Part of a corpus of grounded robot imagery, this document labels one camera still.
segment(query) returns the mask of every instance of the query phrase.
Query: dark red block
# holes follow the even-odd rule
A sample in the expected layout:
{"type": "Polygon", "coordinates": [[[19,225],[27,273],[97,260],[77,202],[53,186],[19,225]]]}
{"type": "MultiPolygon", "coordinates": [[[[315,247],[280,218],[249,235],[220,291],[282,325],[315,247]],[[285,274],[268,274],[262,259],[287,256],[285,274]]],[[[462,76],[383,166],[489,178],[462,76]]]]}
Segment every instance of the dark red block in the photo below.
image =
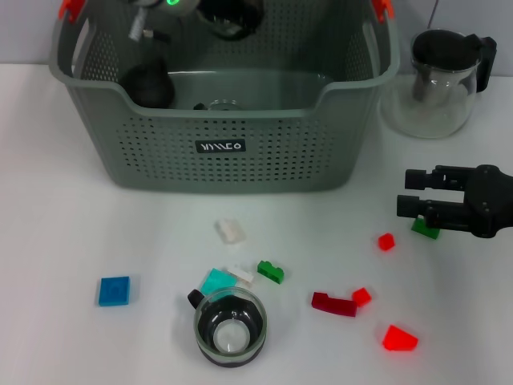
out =
{"type": "Polygon", "coordinates": [[[326,293],[313,293],[312,307],[326,313],[356,317],[358,305],[355,301],[330,298],[326,293]]]}
{"type": "Polygon", "coordinates": [[[381,235],[378,238],[378,246],[383,251],[388,251],[388,250],[393,249],[395,247],[394,236],[390,233],[381,235]]]}
{"type": "Polygon", "coordinates": [[[362,287],[360,290],[356,290],[351,297],[353,301],[357,303],[358,307],[363,307],[372,301],[372,297],[365,287],[362,287]]]}
{"type": "Polygon", "coordinates": [[[383,346],[388,351],[413,351],[418,345],[418,338],[390,325],[383,339],[383,346]]]}

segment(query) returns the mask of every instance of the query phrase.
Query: green block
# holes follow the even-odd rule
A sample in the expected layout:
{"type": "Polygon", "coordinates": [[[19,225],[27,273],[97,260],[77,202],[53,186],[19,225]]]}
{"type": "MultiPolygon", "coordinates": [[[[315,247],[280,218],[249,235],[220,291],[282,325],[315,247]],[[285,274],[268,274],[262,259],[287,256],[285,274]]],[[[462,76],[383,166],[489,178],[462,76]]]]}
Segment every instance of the green block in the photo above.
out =
{"type": "Polygon", "coordinates": [[[417,218],[411,229],[416,233],[425,235],[432,239],[438,239],[438,235],[440,235],[440,229],[431,229],[427,227],[426,222],[422,218],[417,218]]]}
{"type": "Polygon", "coordinates": [[[275,281],[277,284],[281,284],[285,278],[285,273],[279,267],[274,267],[271,262],[262,261],[258,264],[257,271],[264,277],[269,278],[271,281],[275,281]]]}

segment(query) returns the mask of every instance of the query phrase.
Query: glass pitcher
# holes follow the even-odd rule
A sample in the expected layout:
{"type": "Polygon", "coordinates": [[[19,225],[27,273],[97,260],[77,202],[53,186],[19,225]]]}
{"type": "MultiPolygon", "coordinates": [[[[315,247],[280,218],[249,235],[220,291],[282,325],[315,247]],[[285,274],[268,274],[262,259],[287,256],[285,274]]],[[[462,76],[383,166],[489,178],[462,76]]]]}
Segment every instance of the glass pitcher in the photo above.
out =
{"type": "Polygon", "coordinates": [[[443,138],[468,120],[487,88],[497,44],[492,38],[428,30],[412,43],[413,75],[400,75],[382,96],[386,122],[421,138],[443,138]]]}

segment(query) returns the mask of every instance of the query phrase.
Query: blue block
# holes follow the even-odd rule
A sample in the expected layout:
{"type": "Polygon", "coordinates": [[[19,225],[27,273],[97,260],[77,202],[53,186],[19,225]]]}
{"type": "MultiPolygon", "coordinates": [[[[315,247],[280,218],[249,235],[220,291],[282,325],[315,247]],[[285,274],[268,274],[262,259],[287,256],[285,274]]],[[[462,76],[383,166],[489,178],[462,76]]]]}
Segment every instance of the blue block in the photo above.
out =
{"type": "Polygon", "coordinates": [[[99,287],[100,306],[128,305],[130,299],[130,277],[102,278],[99,287]]]}
{"type": "Polygon", "coordinates": [[[218,269],[212,269],[210,274],[203,286],[201,286],[200,292],[203,295],[209,295],[216,290],[224,289],[225,287],[234,287],[237,283],[237,279],[230,274],[219,271],[218,269]]]}

